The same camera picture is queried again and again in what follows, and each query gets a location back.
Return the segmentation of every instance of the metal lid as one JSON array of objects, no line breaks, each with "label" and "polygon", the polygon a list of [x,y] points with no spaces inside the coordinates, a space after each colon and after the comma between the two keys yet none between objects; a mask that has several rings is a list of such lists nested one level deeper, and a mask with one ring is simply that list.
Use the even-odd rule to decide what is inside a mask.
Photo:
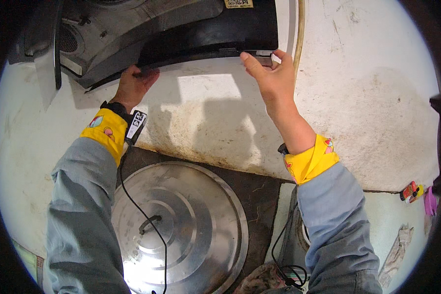
[{"label": "metal lid", "polygon": [[[245,212],[234,191],[200,166],[167,161],[142,168],[124,181],[152,217],[167,244],[167,293],[223,293],[240,273],[248,248]],[[124,279],[135,293],[164,288],[164,246],[119,187],[112,224],[123,258]]]}]

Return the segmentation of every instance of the yellow sleeve cuff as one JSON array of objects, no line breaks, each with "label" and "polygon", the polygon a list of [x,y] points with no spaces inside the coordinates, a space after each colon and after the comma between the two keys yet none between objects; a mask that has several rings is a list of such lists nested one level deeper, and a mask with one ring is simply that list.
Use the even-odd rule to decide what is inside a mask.
[{"label": "yellow sleeve cuff", "polygon": [[307,183],[340,160],[331,139],[317,135],[315,145],[301,154],[284,156],[284,164],[298,185]]},{"label": "yellow sleeve cuff", "polygon": [[80,137],[99,142],[108,150],[119,167],[123,154],[124,135],[127,123],[122,117],[107,108],[100,109]]}]

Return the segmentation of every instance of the purple object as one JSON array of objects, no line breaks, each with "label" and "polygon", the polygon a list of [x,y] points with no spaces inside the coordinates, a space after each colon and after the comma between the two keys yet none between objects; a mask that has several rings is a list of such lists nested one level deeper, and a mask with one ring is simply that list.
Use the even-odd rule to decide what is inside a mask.
[{"label": "purple object", "polygon": [[425,213],[427,215],[435,215],[438,203],[436,197],[433,195],[433,187],[429,187],[425,194]]}]

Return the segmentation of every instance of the black wire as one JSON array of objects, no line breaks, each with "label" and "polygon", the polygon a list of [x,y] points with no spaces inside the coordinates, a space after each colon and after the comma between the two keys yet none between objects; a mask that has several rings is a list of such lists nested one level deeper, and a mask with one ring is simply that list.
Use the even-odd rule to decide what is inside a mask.
[{"label": "black wire", "polygon": [[[285,265],[285,266],[280,267],[279,264],[278,264],[278,262],[277,262],[277,260],[276,260],[276,258],[275,258],[274,251],[275,251],[275,247],[276,247],[276,245],[277,245],[277,243],[278,243],[278,241],[279,241],[279,238],[281,238],[282,234],[283,234],[284,231],[286,230],[287,224],[289,223],[289,221],[290,221],[290,220],[292,219],[292,217],[294,216],[294,210],[297,208],[298,204],[299,204],[299,203],[296,202],[296,204],[294,205],[294,208],[293,208],[293,209],[291,210],[291,212],[289,213],[289,217],[288,217],[288,219],[286,220],[286,224],[284,225],[284,228],[282,229],[281,233],[279,233],[279,236],[278,236],[278,238],[276,238],[276,242],[275,242],[275,244],[273,245],[273,248],[271,249],[271,257],[273,258],[273,261],[275,262],[276,267],[277,267],[278,270],[279,270],[279,275],[280,275],[280,276],[281,276],[286,282],[290,282],[292,279],[289,278],[289,277],[288,277],[288,276],[282,271],[283,268],[289,268],[290,270],[293,271],[294,275],[296,275],[296,277],[299,279],[299,281],[300,281],[300,286],[298,286],[298,285],[295,283],[294,280],[292,280],[292,281],[294,281],[293,283],[292,283],[292,282],[290,283],[291,285],[293,285],[293,286],[296,287],[296,288],[299,288],[299,287],[302,287],[302,286],[305,285],[305,283],[306,283],[306,281],[307,281],[307,271],[306,271],[306,269],[303,268],[303,267],[301,267],[301,266],[298,266],[298,265]],[[305,278],[304,278],[304,280],[302,280],[302,279],[299,277],[299,275],[294,271],[294,268],[300,268],[301,270],[304,271],[304,274],[305,274]]]},{"label": "black wire", "polygon": [[126,190],[126,187],[124,186],[123,173],[122,173],[122,171],[123,171],[123,164],[124,164],[124,161],[126,159],[127,154],[129,153],[130,149],[131,149],[131,144],[129,144],[129,147],[127,148],[126,154],[121,158],[121,165],[119,166],[119,178],[121,179],[121,186],[123,187],[124,192],[126,192],[126,195],[129,197],[130,201],[132,201],[132,203],[134,203],[135,207],[137,207],[139,209],[139,211],[141,211],[141,213],[145,216],[145,218],[150,222],[152,227],[154,227],[155,231],[157,232],[157,234],[159,235],[160,239],[163,242],[163,246],[165,247],[165,268],[164,268],[165,288],[163,290],[163,294],[165,294],[165,292],[166,292],[166,243],[165,243],[165,240],[162,238],[162,235],[157,230],[157,228],[153,224],[152,220],[149,219],[149,217],[145,214],[145,212],[135,203],[135,201],[132,199],[132,197],[130,197],[129,193]]}]

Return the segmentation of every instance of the gray jacket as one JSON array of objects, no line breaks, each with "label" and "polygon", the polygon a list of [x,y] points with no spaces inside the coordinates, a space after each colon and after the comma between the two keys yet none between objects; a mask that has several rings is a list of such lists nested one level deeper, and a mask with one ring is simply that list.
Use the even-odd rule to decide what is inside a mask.
[{"label": "gray jacket", "polygon": [[[78,138],[52,172],[47,266],[56,293],[130,293],[111,225],[116,163],[98,142]],[[298,187],[312,245],[309,293],[382,293],[369,241],[364,194],[341,163]],[[295,289],[267,293],[296,293]]]}]

